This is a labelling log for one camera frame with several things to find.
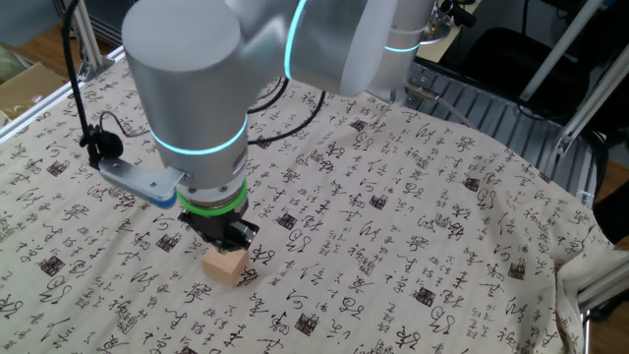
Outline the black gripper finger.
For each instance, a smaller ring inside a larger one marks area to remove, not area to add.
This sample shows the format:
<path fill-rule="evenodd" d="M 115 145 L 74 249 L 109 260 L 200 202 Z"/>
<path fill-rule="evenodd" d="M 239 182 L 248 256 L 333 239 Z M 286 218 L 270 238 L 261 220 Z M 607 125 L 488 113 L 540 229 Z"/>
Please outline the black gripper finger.
<path fill-rule="evenodd" d="M 183 210 L 179 214 L 178 220 L 186 224 L 191 230 L 197 233 L 201 237 L 203 242 L 205 243 L 209 242 L 209 238 L 206 235 L 205 230 L 204 230 L 204 221 L 205 221 L 204 216 L 195 214 L 193 212 L 189 212 L 187 210 Z"/>
<path fill-rule="evenodd" d="M 246 220 L 234 221 L 222 229 L 222 237 L 216 242 L 220 253 L 248 251 L 259 227 Z"/>

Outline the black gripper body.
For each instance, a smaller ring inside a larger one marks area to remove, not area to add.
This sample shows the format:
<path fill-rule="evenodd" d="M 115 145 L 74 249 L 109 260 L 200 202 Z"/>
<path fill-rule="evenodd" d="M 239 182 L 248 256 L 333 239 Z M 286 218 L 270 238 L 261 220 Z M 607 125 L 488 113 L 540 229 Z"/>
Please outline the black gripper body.
<path fill-rule="evenodd" d="M 222 229 L 234 221 L 242 220 L 245 208 L 238 206 L 233 210 L 217 216 L 205 216 L 204 230 L 209 242 L 216 242 L 222 237 Z"/>

